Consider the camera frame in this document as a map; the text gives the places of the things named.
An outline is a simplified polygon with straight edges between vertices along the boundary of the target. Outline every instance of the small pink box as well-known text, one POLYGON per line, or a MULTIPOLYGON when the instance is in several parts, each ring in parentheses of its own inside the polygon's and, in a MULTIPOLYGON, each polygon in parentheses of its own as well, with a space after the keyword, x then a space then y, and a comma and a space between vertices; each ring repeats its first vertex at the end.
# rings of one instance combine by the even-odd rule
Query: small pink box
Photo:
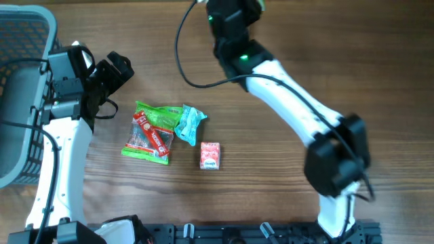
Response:
POLYGON ((201 143, 201 169, 220 169, 220 143, 201 143))

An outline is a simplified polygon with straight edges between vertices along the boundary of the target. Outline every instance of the wood grain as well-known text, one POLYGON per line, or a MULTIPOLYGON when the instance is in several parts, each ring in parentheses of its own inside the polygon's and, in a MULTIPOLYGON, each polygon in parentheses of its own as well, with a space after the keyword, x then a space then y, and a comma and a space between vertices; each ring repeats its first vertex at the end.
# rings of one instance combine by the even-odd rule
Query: wood grain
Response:
MULTIPOLYGON (((111 99, 117 116, 98 121, 87 154, 84 210, 90 223, 138 214, 145 223, 313 221, 318 197, 302 173, 296 134, 235 84, 195 89, 173 55, 189 3, 46 5, 63 43, 85 42, 97 60, 127 56, 136 74, 111 99), (170 166, 121 156, 135 101, 197 107, 209 116, 199 141, 220 142, 220 171, 199 170, 199 147, 175 139, 170 166)), ((299 84, 368 127, 378 199, 356 216, 379 221, 384 243, 434 238, 434 8, 428 1, 272 1, 254 37, 299 84)), ((191 80, 224 78, 212 56, 204 7, 187 19, 180 57, 191 80)), ((109 114, 110 107, 102 113, 109 114)), ((34 186, 0 190, 0 242, 22 230, 34 186)))

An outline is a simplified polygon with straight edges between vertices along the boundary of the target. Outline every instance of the plastic bag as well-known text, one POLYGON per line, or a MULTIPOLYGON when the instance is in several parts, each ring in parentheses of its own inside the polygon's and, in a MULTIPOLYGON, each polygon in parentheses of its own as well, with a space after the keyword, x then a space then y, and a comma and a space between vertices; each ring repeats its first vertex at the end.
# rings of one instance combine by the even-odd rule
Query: plastic bag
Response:
POLYGON ((190 143, 191 146, 196 146, 197 127, 201 120, 206 119, 208 116, 196 108, 185 104, 183 110, 181 121, 179 125, 176 126, 175 133, 181 140, 190 143))

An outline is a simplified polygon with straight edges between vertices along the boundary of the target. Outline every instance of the gray basket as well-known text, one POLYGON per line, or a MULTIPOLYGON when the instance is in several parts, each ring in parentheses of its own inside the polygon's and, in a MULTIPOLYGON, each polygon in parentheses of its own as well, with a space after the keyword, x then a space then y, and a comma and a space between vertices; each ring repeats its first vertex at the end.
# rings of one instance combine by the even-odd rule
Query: gray basket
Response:
MULTIPOLYGON (((47 59, 57 48, 57 23, 40 6, 0 5, 0 64, 18 58, 47 59)), ((46 99, 45 63, 21 62, 0 67, 0 118, 41 126, 38 113, 46 99)), ((43 135, 31 129, 0 124, 0 188, 37 184, 43 156, 43 135)))

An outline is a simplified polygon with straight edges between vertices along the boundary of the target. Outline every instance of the black cable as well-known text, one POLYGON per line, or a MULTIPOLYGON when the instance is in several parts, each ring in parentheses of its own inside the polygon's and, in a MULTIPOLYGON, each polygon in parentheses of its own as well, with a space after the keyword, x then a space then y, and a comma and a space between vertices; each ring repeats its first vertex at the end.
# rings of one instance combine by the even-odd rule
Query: black cable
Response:
MULTIPOLYGON (((350 146, 344 141, 344 139, 342 138, 342 136, 340 136, 340 134, 334 129, 333 125, 331 125, 325 118, 324 116, 309 102, 307 101, 303 96, 301 96, 294 88, 290 87, 289 85, 287 85, 286 83, 284 83, 283 81, 272 77, 272 76, 268 76, 268 75, 260 75, 260 74, 250 74, 250 75, 239 75, 236 77, 232 77, 229 79, 224 79, 221 81, 217 81, 215 83, 211 83, 211 84, 207 84, 207 85, 198 85, 198 84, 194 84, 193 82, 189 81, 186 77, 186 75, 184 74, 184 71, 182 70, 180 61, 179 61, 179 55, 178 55, 178 40, 179 40, 179 35, 180 35, 180 31, 182 28, 182 25, 185 22, 186 17, 188 16, 188 14, 190 13, 190 11, 192 10, 192 8, 195 6, 196 4, 196 0, 193 0, 193 2, 191 3, 190 7, 187 9, 185 15, 182 17, 181 23, 178 27, 178 30, 176 32, 176 37, 175 37, 175 44, 174 44, 174 49, 175 49, 175 61, 176 61, 176 65, 178 67, 178 70, 182 76, 182 78, 185 80, 185 82, 187 82, 189 85, 196 87, 196 88, 208 88, 208 87, 215 87, 217 85, 221 85, 224 83, 228 83, 231 81, 236 81, 236 80, 240 80, 240 79, 244 79, 244 78, 248 78, 248 77, 256 77, 256 78, 263 78, 263 79, 268 79, 271 81, 276 82, 278 85, 283 86, 284 88, 286 88, 287 90, 289 90, 290 92, 292 92, 298 99, 300 99, 309 109, 311 109, 311 111, 313 112, 313 114, 315 116, 317 116, 319 118, 319 120, 324 123, 329 129, 330 131, 334 134, 334 136, 336 137, 336 139, 344 146, 345 150, 348 152, 350 158, 357 163, 357 165, 359 167, 363 167, 363 161, 359 160, 355 153, 353 152, 353 150, 350 148, 350 146)), ((351 211, 351 197, 357 197, 360 198, 364 201, 367 202, 372 202, 375 200, 375 194, 374 194, 374 189, 372 188, 372 185, 369 183, 369 177, 366 175, 366 173, 363 173, 361 176, 362 180, 365 182, 366 187, 368 188, 369 194, 370 194, 370 198, 367 198, 363 195, 359 195, 359 194, 349 194, 347 195, 347 199, 348 199, 348 204, 347 204, 347 216, 346 216, 346 220, 344 222, 344 228, 341 231, 341 235, 338 237, 338 241, 342 242, 345 232, 347 230, 347 226, 348 226, 348 222, 349 222, 349 218, 350 218, 350 211, 351 211)))
POLYGON ((47 88, 47 100, 52 98, 52 90, 53 90, 53 71, 50 69, 50 79, 46 82, 47 88))
POLYGON ((54 155, 53 156, 53 158, 54 158, 53 173, 52 173, 52 179, 51 179, 51 182, 50 182, 50 189, 48 190, 47 203, 45 204, 45 208, 43 209, 43 217, 42 217, 41 226, 39 227, 39 231, 38 231, 38 234, 36 236, 35 243, 38 244, 38 243, 41 242, 43 229, 45 228, 45 225, 47 224, 47 221, 48 221, 48 217, 50 216, 50 213, 52 211, 52 204, 53 204, 53 200, 54 200, 54 188, 56 187, 56 180, 57 180, 58 166, 59 166, 59 149, 58 149, 58 145, 57 145, 56 140, 53 138, 52 135, 50 135, 50 133, 46 132, 43 129, 35 127, 33 125, 26 125, 26 124, 21 124, 21 123, 13 123, 13 122, 9 122, 9 121, 4 121, 3 119, 0 119, 0 123, 2 123, 4 125, 9 125, 9 126, 14 126, 14 127, 20 127, 20 128, 35 130, 35 131, 43 134, 44 136, 46 136, 48 138, 48 140, 52 143, 52 146, 53 146, 52 147, 53 155, 54 155))
POLYGON ((113 119, 115 117, 119 107, 117 106, 116 102, 114 102, 108 98, 106 98, 106 102, 108 102, 109 104, 112 104, 115 107, 115 109, 116 109, 115 113, 112 115, 106 115, 106 116, 95 116, 95 119, 113 119))

